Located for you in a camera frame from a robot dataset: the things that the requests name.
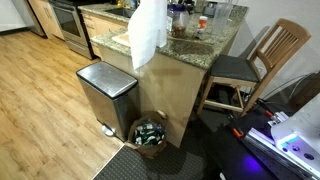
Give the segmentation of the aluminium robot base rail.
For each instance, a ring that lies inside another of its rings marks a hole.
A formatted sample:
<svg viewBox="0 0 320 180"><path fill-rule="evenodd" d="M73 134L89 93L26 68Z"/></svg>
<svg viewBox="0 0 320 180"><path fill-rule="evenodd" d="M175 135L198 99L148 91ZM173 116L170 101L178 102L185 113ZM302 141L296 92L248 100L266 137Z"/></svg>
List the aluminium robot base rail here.
<svg viewBox="0 0 320 180"><path fill-rule="evenodd" d="M270 125L270 132L271 128L281 122L284 122L287 120L289 116L287 116L284 112L276 112L272 117L271 121L268 122ZM271 156L272 158L275 158L276 160L279 160L282 163L285 163L286 166L293 170L294 172L297 172L299 176L311 179L311 180L317 180L308 170L306 170L301 165L297 164L295 161L289 159L285 156L285 154L276 148L275 141L271 135L271 138L264 135L263 133L259 132L255 128L251 128L244 139L252 144L253 146L261 149L266 154Z"/></svg>

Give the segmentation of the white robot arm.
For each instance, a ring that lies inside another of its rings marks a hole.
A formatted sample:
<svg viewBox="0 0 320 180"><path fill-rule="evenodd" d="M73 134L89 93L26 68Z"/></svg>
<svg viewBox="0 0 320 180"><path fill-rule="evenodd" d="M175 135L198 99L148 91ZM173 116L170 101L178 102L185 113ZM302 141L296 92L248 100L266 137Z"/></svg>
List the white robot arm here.
<svg viewBox="0 0 320 180"><path fill-rule="evenodd" d="M320 180L320 94L271 128L277 149Z"/></svg>

